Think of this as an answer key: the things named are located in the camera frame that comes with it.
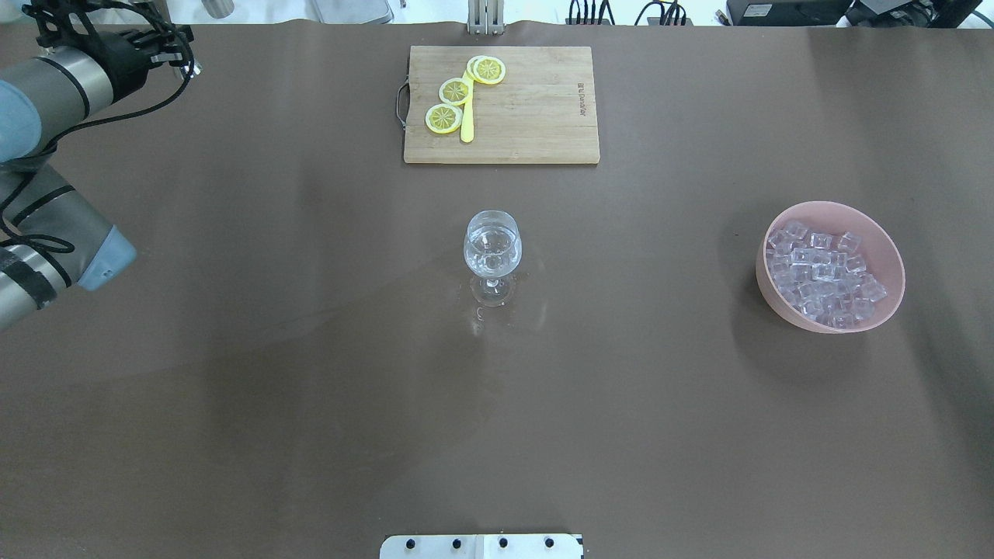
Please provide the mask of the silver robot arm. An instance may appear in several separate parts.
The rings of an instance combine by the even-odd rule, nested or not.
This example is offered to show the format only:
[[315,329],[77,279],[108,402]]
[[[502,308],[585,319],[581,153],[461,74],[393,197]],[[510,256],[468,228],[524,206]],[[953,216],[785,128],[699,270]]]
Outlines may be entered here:
[[[42,54],[3,68],[1,325],[49,307],[65,290],[98,290],[135,261],[134,245],[57,173],[64,137],[163,109],[196,73],[188,25],[153,1],[29,1]],[[182,82],[168,98],[131,113],[99,111],[138,92],[153,68]]]

